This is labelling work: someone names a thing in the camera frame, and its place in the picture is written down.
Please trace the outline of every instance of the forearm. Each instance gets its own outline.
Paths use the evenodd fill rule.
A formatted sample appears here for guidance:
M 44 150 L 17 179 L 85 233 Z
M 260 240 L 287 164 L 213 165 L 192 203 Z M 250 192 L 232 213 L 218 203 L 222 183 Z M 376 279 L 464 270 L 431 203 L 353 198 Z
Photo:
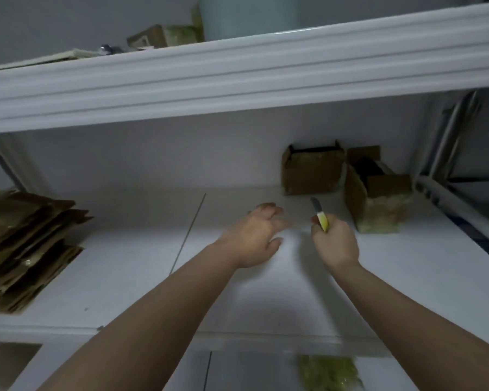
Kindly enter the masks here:
M 489 389 L 489 344 L 361 266 L 334 276 L 419 389 Z
M 40 391 L 162 389 L 236 270 L 226 256 L 214 245 L 202 250 L 94 336 Z

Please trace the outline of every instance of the teal object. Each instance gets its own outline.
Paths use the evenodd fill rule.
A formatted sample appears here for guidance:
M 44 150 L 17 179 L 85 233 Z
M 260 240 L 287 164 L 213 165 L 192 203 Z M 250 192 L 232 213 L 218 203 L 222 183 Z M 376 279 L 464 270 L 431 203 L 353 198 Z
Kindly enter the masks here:
M 205 40 L 299 29 L 299 0 L 199 0 Z

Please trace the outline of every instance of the person's right arm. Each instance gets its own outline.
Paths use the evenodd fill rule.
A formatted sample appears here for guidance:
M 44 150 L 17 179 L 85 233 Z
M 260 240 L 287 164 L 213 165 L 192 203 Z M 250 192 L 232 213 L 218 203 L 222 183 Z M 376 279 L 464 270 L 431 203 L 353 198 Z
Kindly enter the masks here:
M 319 256 L 415 385 L 421 391 L 489 390 L 489 344 L 364 269 L 353 231 L 327 216 L 328 232 L 312 226 Z

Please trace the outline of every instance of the hand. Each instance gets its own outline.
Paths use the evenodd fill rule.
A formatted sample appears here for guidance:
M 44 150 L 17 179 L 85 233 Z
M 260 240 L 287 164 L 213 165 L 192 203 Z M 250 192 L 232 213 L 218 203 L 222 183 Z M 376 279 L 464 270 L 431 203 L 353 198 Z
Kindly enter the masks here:
M 289 223 L 274 219 L 284 210 L 275 203 L 260 204 L 241 221 L 224 231 L 215 246 L 228 250 L 237 267 L 252 267 L 270 259 L 279 249 L 283 239 L 275 234 L 286 229 Z
M 333 214 L 326 214 L 330 227 L 324 233 L 317 216 L 312 217 L 311 235 L 315 248 L 333 276 L 345 267 L 360 266 L 359 247 L 349 225 Z

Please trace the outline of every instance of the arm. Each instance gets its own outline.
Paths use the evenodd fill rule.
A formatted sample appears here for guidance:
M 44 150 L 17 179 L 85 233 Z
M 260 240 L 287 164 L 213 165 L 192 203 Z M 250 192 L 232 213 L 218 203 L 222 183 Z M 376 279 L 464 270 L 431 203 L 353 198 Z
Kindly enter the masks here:
M 240 267 L 279 249 L 283 210 L 258 206 L 81 347 L 39 391 L 162 389 L 199 323 Z
M 364 269 L 353 231 L 327 216 L 328 232 L 312 226 L 319 256 L 416 386 L 422 391 L 489 390 L 489 344 Z

